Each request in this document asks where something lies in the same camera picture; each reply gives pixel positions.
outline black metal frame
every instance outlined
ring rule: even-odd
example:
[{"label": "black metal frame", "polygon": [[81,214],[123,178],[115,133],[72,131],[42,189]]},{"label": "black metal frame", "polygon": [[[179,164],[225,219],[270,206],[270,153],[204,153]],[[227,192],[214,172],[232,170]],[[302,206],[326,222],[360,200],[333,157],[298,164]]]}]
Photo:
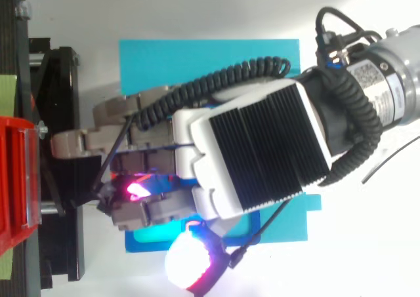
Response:
[{"label": "black metal frame", "polygon": [[39,50],[48,47],[49,39],[30,39],[30,49],[43,53],[39,67],[31,68],[32,95],[39,119],[49,128],[41,141],[41,197],[53,200],[58,214],[43,216],[39,227],[42,288],[51,288],[51,276],[68,274],[78,281],[85,272],[83,250],[83,213],[75,207],[80,195],[89,193],[100,168],[100,157],[59,160],[52,157],[52,134],[79,128],[77,66],[70,47]]}]

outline metal rod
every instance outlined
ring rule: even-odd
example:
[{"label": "metal rod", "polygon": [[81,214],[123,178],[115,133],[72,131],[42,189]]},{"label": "metal rod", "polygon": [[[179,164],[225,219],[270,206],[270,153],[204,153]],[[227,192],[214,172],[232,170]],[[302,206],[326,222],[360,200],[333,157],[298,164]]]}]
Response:
[{"label": "metal rod", "polygon": [[55,203],[52,201],[43,201],[41,203],[41,214],[58,214],[58,210],[55,206]]},{"label": "metal rod", "polygon": [[31,67],[41,66],[42,59],[44,59],[43,53],[31,53],[29,55],[29,65]]}]

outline white light source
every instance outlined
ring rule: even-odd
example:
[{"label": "white light source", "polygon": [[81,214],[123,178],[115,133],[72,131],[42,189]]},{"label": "white light source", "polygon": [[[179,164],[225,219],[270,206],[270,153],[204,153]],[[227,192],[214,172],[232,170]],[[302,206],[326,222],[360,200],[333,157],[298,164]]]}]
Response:
[{"label": "white light source", "polygon": [[178,236],[165,258],[168,279],[183,289],[200,279],[210,264],[209,251],[191,231],[185,231]]}]

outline green tape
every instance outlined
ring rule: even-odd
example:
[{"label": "green tape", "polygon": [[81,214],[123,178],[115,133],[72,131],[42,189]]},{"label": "green tape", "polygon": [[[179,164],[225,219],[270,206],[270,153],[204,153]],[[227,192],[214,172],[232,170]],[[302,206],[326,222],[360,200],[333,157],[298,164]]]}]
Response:
[{"label": "green tape", "polygon": [[[0,75],[0,116],[13,117],[16,82],[15,75]],[[13,249],[9,249],[0,256],[0,280],[11,279],[12,265]]]},{"label": "green tape", "polygon": [[0,256],[0,280],[11,279],[13,265],[13,249],[8,249]]},{"label": "green tape", "polygon": [[0,75],[0,116],[13,117],[17,76]]}]

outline red light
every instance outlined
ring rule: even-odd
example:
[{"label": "red light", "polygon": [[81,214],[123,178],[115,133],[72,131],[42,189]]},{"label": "red light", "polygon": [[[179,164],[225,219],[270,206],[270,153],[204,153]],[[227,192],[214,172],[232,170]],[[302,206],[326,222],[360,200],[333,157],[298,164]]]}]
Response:
[{"label": "red light", "polygon": [[130,184],[127,188],[127,192],[131,194],[130,195],[131,202],[136,202],[142,199],[143,197],[148,197],[149,195],[151,195],[151,193],[148,190],[144,189],[137,182],[133,182],[132,184]]}]

